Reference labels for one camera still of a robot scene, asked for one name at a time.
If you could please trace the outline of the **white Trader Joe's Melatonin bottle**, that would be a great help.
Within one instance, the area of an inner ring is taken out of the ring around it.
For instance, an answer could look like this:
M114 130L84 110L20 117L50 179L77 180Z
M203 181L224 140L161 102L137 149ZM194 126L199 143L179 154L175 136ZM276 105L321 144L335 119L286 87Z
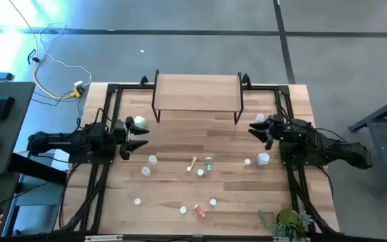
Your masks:
M268 153L259 153L256 157L256 166L263 167L269 163L270 157Z

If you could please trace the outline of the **black desk support beam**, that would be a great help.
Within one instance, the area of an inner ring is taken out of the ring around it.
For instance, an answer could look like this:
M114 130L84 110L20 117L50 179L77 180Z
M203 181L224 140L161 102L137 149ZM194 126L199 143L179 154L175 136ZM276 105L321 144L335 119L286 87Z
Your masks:
M15 153L11 155L11 161L7 167L7 171L21 173L60 185L65 185L67 179L65 172Z

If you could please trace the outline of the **white box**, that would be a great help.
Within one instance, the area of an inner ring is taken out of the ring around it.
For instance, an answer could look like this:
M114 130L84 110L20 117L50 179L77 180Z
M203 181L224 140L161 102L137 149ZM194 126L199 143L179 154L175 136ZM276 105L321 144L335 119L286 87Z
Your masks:
M52 164L51 167L58 169L60 171L68 171L70 168L70 164L68 163L69 161L69 154L57 149L54 152L50 154L52 157Z

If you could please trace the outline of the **wooden shelf black metal legs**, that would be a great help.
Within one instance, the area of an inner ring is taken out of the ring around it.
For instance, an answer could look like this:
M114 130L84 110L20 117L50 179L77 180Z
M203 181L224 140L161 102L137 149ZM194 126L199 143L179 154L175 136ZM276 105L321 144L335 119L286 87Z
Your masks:
M162 111L232 112L237 124L244 110L241 73L236 75L161 74L155 71L151 107Z

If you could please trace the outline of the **potted succulent plant black pot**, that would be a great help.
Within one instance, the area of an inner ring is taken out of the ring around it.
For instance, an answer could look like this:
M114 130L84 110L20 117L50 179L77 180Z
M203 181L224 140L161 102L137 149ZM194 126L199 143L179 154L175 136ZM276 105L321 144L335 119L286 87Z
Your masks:
M310 215L298 213L290 208L280 210L275 222L269 222L266 212L257 212L262 225L273 231L278 237L287 237L290 242L305 242L306 227L314 221Z

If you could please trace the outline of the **silver metal bracket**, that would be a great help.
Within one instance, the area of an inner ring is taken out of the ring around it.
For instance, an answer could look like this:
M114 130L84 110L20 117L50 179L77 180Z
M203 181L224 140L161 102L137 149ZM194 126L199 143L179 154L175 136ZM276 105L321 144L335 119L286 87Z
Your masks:
M91 235L86 236L84 242L119 242L123 241L122 235Z

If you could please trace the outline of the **grey desk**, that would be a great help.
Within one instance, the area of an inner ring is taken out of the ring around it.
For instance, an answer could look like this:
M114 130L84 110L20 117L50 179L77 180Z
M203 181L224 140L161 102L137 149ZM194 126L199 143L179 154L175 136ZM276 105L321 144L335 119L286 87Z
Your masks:
M34 89L33 82L0 82L0 95L14 99L7 118L0 120L0 174L5 173L9 167Z

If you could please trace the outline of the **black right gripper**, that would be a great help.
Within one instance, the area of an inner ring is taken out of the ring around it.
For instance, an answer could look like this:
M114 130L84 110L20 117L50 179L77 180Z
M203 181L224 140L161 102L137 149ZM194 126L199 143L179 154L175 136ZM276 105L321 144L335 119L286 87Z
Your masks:
M249 126L253 129L248 129L248 132L261 143L265 143L266 150L270 150L273 146L273 141L281 138L283 118L279 114L273 114L269 115L266 120L251 123Z

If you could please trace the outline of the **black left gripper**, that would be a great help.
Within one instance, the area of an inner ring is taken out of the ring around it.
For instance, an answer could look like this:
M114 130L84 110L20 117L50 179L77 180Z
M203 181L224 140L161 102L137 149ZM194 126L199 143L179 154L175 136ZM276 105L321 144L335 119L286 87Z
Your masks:
M136 149L148 144L147 140L130 140L130 134L142 135L147 134L149 131L145 128L136 126L133 117L129 116L122 121L117 119L113 135L117 145L120 145L119 154L123 160L129 160L130 154Z

